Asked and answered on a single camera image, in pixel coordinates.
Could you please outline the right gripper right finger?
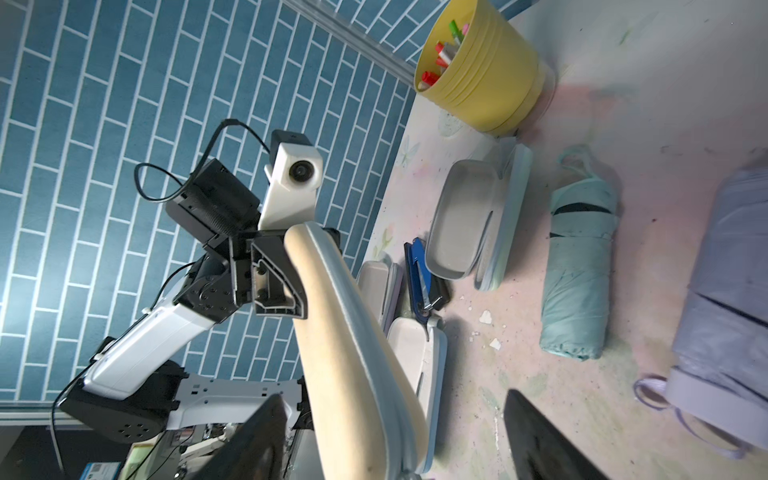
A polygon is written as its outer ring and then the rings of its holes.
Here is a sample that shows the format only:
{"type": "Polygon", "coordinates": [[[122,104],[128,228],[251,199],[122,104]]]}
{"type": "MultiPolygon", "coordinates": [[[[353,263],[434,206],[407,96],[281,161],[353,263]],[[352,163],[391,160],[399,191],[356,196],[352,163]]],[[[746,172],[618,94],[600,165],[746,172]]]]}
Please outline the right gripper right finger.
{"type": "Polygon", "coordinates": [[[518,479],[608,479],[519,390],[507,392],[503,413],[518,479]]]}

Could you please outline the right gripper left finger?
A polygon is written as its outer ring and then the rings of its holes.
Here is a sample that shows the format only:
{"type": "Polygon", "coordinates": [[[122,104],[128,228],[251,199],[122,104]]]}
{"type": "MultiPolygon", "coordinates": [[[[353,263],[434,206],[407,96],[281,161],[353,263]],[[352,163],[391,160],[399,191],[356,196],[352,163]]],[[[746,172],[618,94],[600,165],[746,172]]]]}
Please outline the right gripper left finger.
{"type": "Polygon", "coordinates": [[[282,397],[270,396],[203,467],[203,478],[281,479],[286,425],[282,397]]]}

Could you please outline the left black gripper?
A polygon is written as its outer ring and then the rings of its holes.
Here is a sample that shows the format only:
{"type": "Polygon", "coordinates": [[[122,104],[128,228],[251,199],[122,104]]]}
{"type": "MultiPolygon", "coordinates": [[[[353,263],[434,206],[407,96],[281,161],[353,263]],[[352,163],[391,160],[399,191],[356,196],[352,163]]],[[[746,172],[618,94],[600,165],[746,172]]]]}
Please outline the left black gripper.
{"type": "Polygon", "coordinates": [[[204,255],[164,299],[167,318],[229,318],[245,305],[265,316],[306,318],[307,296],[284,247],[287,230],[258,229],[260,201],[211,160],[166,205],[204,255]]]}

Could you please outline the white sleeve case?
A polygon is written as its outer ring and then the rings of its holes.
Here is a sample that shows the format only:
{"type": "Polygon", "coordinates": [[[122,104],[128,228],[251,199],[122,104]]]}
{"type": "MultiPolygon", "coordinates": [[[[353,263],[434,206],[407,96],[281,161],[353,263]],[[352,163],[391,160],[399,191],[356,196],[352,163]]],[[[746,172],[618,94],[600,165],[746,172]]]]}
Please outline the white sleeve case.
{"type": "Polygon", "coordinates": [[[284,247],[307,296],[294,330],[324,477],[418,478],[425,415],[335,242],[306,222],[284,247]]]}

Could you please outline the mint green umbrella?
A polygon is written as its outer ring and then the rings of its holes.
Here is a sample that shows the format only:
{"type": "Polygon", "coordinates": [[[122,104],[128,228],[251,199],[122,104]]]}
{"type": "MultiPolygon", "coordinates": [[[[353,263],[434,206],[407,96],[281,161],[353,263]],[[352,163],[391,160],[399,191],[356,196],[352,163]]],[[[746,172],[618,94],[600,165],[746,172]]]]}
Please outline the mint green umbrella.
{"type": "Polygon", "coordinates": [[[592,166],[584,145],[566,149],[560,167],[580,178],[550,198],[549,253],[540,348],[579,361],[601,357],[610,314],[613,236],[619,196],[592,166]]]}

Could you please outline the grey sleeve back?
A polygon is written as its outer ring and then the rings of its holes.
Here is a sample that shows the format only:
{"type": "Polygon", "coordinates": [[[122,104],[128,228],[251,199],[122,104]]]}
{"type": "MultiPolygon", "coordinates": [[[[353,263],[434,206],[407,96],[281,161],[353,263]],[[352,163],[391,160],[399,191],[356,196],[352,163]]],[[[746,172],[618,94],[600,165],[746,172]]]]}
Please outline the grey sleeve back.
{"type": "Polygon", "coordinates": [[[511,143],[450,168],[425,249],[430,273],[446,280],[473,275],[478,291],[501,285],[532,164],[533,152],[511,143]]]}

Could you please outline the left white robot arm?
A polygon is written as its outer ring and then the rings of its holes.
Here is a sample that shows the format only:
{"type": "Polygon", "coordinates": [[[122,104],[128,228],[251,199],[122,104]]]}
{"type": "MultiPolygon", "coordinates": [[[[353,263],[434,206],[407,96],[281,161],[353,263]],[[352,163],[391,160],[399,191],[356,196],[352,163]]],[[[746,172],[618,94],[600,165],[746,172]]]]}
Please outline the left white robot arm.
{"type": "Polygon", "coordinates": [[[120,443],[202,424],[243,423],[275,395],[290,427],[308,427],[303,380],[206,378],[188,373],[173,357],[245,305],[268,317],[306,316],[306,294],[283,242],[289,227],[313,218],[322,170],[313,150],[281,153],[268,172],[265,199],[217,160],[189,179],[165,209],[202,242],[203,256],[123,335],[104,340],[58,407],[120,443]]]}

